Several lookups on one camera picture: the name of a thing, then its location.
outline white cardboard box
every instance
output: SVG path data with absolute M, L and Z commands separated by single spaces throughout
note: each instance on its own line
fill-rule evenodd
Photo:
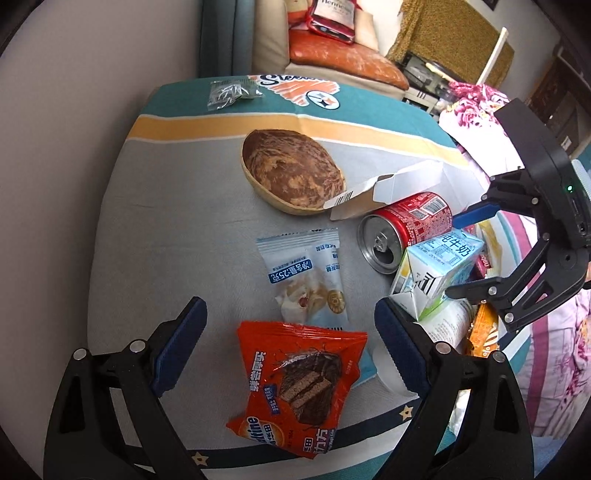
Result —
M 452 215 L 468 206 L 455 193 L 443 163 L 425 160 L 360 183 L 328 200 L 324 209 L 332 208 L 331 220 L 344 220 L 362 216 L 421 192 L 440 195 L 450 206 Z
M 446 297 L 445 289 L 464 283 L 484 242 L 461 230 L 452 230 L 404 252 L 390 298 L 415 320 L 421 320 Z

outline clear plastic bag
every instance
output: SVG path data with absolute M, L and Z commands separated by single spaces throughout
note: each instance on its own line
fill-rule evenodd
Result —
M 207 110 L 214 111 L 234 104 L 238 99 L 255 99 L 263 97 L 254 80 L 247 77 L 228 80 L 215 80 L 209 90 Z

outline can lid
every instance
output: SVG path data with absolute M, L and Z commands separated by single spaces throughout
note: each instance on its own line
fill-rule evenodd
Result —
M 359 224 L 357 241 L 363 256 L 378 272 L 395 273 L 402 260 L 398 232 L 385 218 L 369 215 Z

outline yellow stripe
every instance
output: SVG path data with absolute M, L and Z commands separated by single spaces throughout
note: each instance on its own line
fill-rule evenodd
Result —
M 372 127 L 320 118 L 283 115 L 208 115 L 193 118 L 155 118 L 141 115 L 134 123 L 128 140 L 162 142 L 202 140 L 205 138 L 246 136 L 255 129 L 295 130 L 309 137 L 369 147 L 395 150 L 442 160 L 466 167 L 458 150 L 442 147 L 421 137 L 378 130 Z

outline soda can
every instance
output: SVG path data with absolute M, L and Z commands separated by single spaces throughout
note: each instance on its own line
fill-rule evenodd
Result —
M 422 192 L 364 217 L 357 230 L 357 242 L 374 270 L 393 274 L 406 247 L 451 229 L 449 205 L 435 193 Z

